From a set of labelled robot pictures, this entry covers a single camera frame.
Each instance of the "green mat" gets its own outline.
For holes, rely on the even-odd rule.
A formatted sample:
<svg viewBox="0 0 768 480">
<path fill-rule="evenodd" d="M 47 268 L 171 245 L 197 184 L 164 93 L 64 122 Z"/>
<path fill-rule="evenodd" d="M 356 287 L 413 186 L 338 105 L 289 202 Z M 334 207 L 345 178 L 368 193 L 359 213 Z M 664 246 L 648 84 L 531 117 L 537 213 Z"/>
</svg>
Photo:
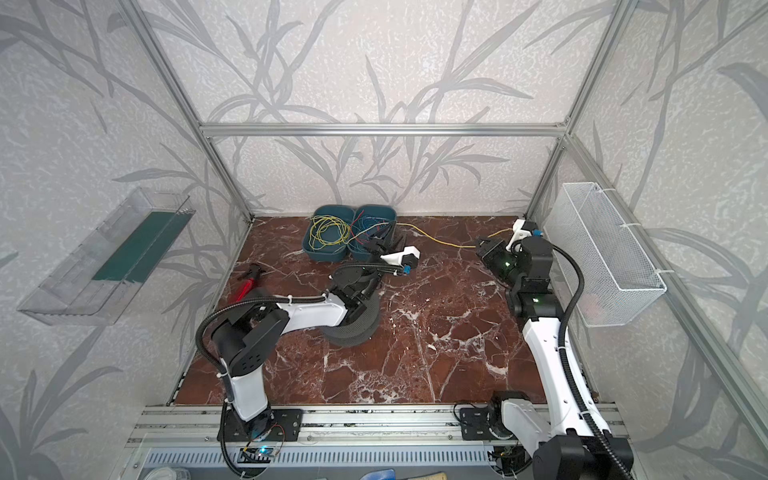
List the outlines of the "green mat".
<svg viewBox="0 0 768 480">
<path fill-rule="evenodd" d="M 191 217 L 192 214 L 151 212 L 93 275 L 93 280 L 146 282 Z"/>
</svg>

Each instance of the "brown marble surface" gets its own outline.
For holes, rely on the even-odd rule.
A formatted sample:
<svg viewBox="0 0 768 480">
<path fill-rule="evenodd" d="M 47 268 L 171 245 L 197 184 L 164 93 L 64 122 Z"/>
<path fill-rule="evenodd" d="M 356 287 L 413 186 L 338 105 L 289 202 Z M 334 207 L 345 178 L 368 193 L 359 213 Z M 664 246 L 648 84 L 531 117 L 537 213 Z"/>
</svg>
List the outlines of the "brown marble surface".
<svg viewBox="0 0 768 480">
<path fill-rule="evenodd" d="M 481 235 L 511 227 L 514 217 L 401 217 L 440 240 L 472 245 Z M 250 263 L 269 272 L 259 286 L 280 295 L 316 295 L 336 264 L 316 263 L 301 250 L 308 219 L 260 218 L 253 225 L 224 291 L 228 303 L 236 278 Z M 318 329 L 287 333 L 264 369 L 274 405 L 313 403 L 485 402 L 497 389 L 522 390 L 545 402 L 533 356 L 497 285 L 474 249 L 431 241 L 408 227 L 408 244 L 421 250 L 409 276 L 386 276 L 382 322 L 373 337 L 352 348 L 331 346 Z M 197 356 L 176 403 L 221 403 L 214 368 Z"/>
</svg>

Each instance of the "white mesh basket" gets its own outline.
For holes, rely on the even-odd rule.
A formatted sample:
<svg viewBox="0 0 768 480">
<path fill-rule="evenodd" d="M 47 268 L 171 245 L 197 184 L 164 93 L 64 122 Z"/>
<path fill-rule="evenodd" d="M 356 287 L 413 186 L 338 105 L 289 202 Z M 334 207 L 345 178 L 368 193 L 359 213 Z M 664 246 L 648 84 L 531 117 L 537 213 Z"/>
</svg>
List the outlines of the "white mesh basket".
<svg viewBox="0 0 768 480">
<path fill-rule="evenodd" d="M 597 184 L 563 184 L 543 229 L 584 274 L 576 307 L 587 326 L 626 325 L 667 291 L 631 228 Z M 576 271 L 559 254 L 554 256 L 573 294 Z"/>
</svg>

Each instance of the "wall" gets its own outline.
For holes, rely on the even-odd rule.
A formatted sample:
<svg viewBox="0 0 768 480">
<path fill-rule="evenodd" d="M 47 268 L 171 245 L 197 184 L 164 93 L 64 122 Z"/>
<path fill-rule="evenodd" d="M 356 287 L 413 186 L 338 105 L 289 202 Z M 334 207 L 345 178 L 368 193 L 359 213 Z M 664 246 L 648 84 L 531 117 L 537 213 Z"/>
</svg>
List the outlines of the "wall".
<svg viewBox="0 0 768 480">
<path fill-rule="evenodd" d="M 114 2 L 0 5 L 0 478 L 104 478 L 165 403 L 247 225 Z M 197 212 L 113 326 L 16 307 L 136 186 Z"/>
<path fill-rule="evenodd" d="M 613 9 L 595 0 L 140 3 L 207 122 L 562 122 Z M 551 145 L 345 137 L 218 147 L 259 214 L 326 203 L 516 214 Z"/>
<path fill-rule="evenodd" d="M 633 13 L 576 134 L 768 392 L 768 3 L 662 3 Z M 768 478 L 665 301 L 574 331 L 649 478 Z"/>
</svg>

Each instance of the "teal plastic bin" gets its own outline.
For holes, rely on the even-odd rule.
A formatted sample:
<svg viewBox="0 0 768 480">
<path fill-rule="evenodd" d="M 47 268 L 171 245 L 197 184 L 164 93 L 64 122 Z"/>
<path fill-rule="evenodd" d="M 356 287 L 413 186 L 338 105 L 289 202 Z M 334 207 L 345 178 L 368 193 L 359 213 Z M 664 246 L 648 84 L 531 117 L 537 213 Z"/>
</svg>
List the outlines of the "teal plastic bin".
<svg viewBox="0 0 768 480">
<path fill-rule="evenodd" d="M 323 205 L 322 207 L 315 210 L 313 217 L 317 215 L 333 215 L 334 217 L 340 218 L 347 225 L 349 225 L 352 223 L 352 220 L 355 219 L 355 209 L 352 207 L 347 207 L 346 205 Z M 309 258 L 315 260 L 316 262 L 340 262 L 344 260 L 344 257 L 346 257 L 347 249 L 343 243 L 340 245 L 329 245 L 326 247 L 313 249 L 310 246 L 311 228 L 312 224 L 310 223 L 310 227 L 306 229 L 306 233 L 304 234 L 304 241 L 302 242 L 302 248 L 309 256 Z M 335 242 L 341 237 L 341 234 L 342 233 L 339 231 L 339 229 L 329 228 L 320 234 L 320 238 L 326 242 Z"/>
<path fill-rule="evenodd" d="M 380 225 L 373 227 L 365 233 L 362 233 L 357 239 L 349 242 L 347 246 L 349 252 L 355 260 L 361 262 L 367 262 L 371 260 L 371 253 L 366 248 L 370 237 L 373 236 L 388 236 L 393 235 L 397 222 L 397 213 L 395 209 L 387 205 L 363 205 L 354 212 L 353 218 L 355 223 L 352 225 L 352 235 L 355 236 L 360 232 L 363 232 L 368 227 L 376 225 L 377 223 L 388 222 L 387 225 Z"/>
</svg>

